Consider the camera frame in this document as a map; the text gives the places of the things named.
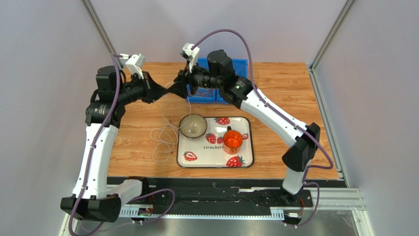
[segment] blue basket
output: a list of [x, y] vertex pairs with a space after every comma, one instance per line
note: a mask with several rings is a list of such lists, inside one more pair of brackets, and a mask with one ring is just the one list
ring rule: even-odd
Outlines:
[[[198, 64], [200, 67], [208, 69], [207, 58], [198, 58]], [[236, 70], [236, 74], [247, 78], [247, 60], [246, 59], [233, 59], [233, 67]], [[218, 89], [213, 89], [209, 92], [208, 88], [199, 88], [197, 91], [205, 96], [201, 96], [199, 93], [191, 96], [189, 95], [189, 101], [191, 103], [221, 103], [227, 104], [218, 92]]]

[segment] wood grain surface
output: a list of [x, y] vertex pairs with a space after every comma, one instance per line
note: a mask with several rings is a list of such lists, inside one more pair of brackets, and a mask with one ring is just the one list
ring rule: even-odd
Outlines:
[[[320, 117], [314, 91], [304, 63], [254, 63], [255, 83], [263, 93], [275, 104], [295, 118], [307, 124], [315, 122], [320, 125], [320, 143], [331, 156], [330, 147]], [[148, 71], [159, 84], [172, 82], [184, 63], [145, 63], [144, 71]], [[158, 141], [150, 138], [151, 130], [162, 128], [166, 121], [179, 126], [180, 120], [189, 114], [189, 106], [184, 99], [174, 94], [162, 97], [153, 104], [141, 101], [126, 106], [118, 136], [115, 140], [109, 176], [144, 176], [144, 177], [209, 177], [209, 178], [284, 178], [286, 166], [282, 155], [288, 147], [265, 124], [252, 115], [238, 110], [232, 105], [221, 104], [191, 104], [192, 113], [205, 117], [242, 116], [250, 120], [255, 162], [253, 166], [244, 169], [192, 169], [182, 168], [177, 163], [177, 147], [174, 147], [170, 158], [163, 163], [152, 160], [151, 154]], [[170, 127], [167, 132], [174, 136]], [[153, 133], [157, 138], [159, 131]], [[165, 144], [160, 145], [154, 158], [166, 159], [168, 153]], [[328, 165], [327, 159], [317, 151], [312, 164]], [[338, 178], [336, 169], [311, 169], [308, 178]]]

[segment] white wall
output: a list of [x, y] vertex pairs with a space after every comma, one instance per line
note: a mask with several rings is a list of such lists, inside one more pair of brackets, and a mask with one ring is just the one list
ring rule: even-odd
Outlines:
[[[231, 28], [249, 44], [254, 61], [311, 63], [345, 0], [92, 0], [118, 53], [147, 61], [184, 61], [186, 42]], [[200, 46], [201, 56], [223, 48], [247, 58], [240, 39], [221, 33]]]
[[0, 38], [0, 235], [57, 235], [96, 70], [112, 62], [78, 0], [2, 0]]
[[359, 0], [317, 70], [375, 234], [419, 232], [419, 1]]

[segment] orange mug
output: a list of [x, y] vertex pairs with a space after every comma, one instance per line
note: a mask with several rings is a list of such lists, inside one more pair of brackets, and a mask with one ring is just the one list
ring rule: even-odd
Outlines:
[[235, 130], [231, 130], [231, 126], [227, 127], [227, 132], [223, 137], [223, 149], [227, 154], [233, 155], [240, 151], [243, 144], [243, 137]]

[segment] tangled white cord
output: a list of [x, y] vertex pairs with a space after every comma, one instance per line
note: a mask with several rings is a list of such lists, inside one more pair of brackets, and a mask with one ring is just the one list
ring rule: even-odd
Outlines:
[[[164, 87], [166, 87], [169, 84], [173, 84], [173, 83], [174, 82], [167, 83]], [[192, 108], [191, 108], [191, 103], [189, 102], [189, 97], [187, 97], [186, 100], [187, 100], [188, 105], [189, 105], [189, 117], [188, 117], [188, 121], [189, 121], [190, 116], [191, 116], [191, 112], [192, 112]], [[153, 153], [151, 154], [151, 158], [155, 162], [165, 162], [165, 161], [169, 160], [170, 153], [173, 151], [173, 149], [175, 148], [175, 145], [178, 144], [178, 141], [179, 141], [179, 139], [178, 139], [178, 134], [179, 134], [178, 130], [180, 128], [182, 128], [182, 126], [184, 126], [187, 123], [187, 122], [185, 122], [181, 127], [177, 128], [174, 125], [170, 124], [169, 120], [167, 120], [166, 117], [163, 116], [163, 118], [166, 120], [166, 125], [163, 126], [163, 128], [155, 128], [155, 129], [152, 129], [150, 131], [150, 138], [153, 139], [153, 140], [159, 141], [159, 143], [154, 148]], [[170, 136], [170, 134], [166, 130], [164, 130], [167, 126], [170, 126], [172, 128], [173, 132], [175, 133], [176, 142], [173, 140], [173, 138]], [[152, 136], [152, 134], [153, 134], [153, 132], [155, 130], [160, 130], [160, 134], [158, 135], [158, 139], [155, 139]], [[161, 139], [161, 135], [163, 133], [165, 133], [170, 138], [170, 140], [171, 140], [170, 142], [167, 142], [167, 141], [164, 141], [164, 140]], [[154, 153], [156, 152], [157, 147], [160, 146], [160, 145], [162, 145], [162, 144], [167, 145], [168, 151], [158, 151], [158, 152], [160, 152], [160, 153], [168, 153], [167, 158], [165, 160], [156, 160], [154, 158]]]

